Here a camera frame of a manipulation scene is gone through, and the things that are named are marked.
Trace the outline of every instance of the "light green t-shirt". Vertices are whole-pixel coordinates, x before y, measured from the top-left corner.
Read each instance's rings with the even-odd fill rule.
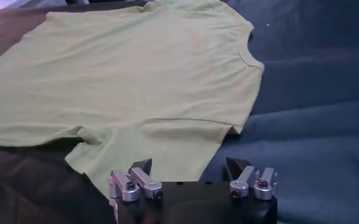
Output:
[[[0,57],[0,145],[81,137],[66,161],[105,195],[146,158],[156,180],[197,180],[257,97],[252,29],[217,0],[50,12]]]

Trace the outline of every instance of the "screw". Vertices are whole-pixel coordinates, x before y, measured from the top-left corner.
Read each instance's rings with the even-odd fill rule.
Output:
[[[267,182],[267,181],[265,181],[265,180],[259,180],[258,181],[258,187],[260,187],[260,188],[266,188],[266,187],[268,187],[269,186],[269,183]]]
[[[125,188],[126,188],[127,190],[133,190],[133,189],[136,188],[136,184],[135,184],[135,183],[132,183],[132,182],[127,182],[127,183],[125,184]]]
[[[159,200],[163,198],[163,192],[162,191],[155,191],[154,192],[154,199]]]
[[[241,193],[236,191],[236,190],[233,190],[230,194],[234,199],[237,199],[237,198],[241,197]]]

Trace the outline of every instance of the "t-shirt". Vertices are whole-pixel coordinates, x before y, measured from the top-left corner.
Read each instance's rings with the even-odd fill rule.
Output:
[[[0,145],[82,138],[65,159],[105,195],[147,158],[156,180],[197,180],[257,97],[252,29],[217,0],[50,12],[0,57]]]

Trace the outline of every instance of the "brown fabric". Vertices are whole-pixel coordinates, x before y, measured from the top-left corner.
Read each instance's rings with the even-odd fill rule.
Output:
[[[36,28],[45,20],[48,12],[86,12],[120,9],[145,2],[114,2],[90,5],[69,5],[43,9],[5,9],[0,10],[0,56],[11,46],[18,43],[22,36]]]

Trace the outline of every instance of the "dark blue cloth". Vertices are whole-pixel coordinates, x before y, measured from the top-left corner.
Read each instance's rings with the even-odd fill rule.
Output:
[[[227,3],[254,25],[265,72],[242,134],[201,179],[248,159],[279,172],[280,223],[359,223],[359,0]]]

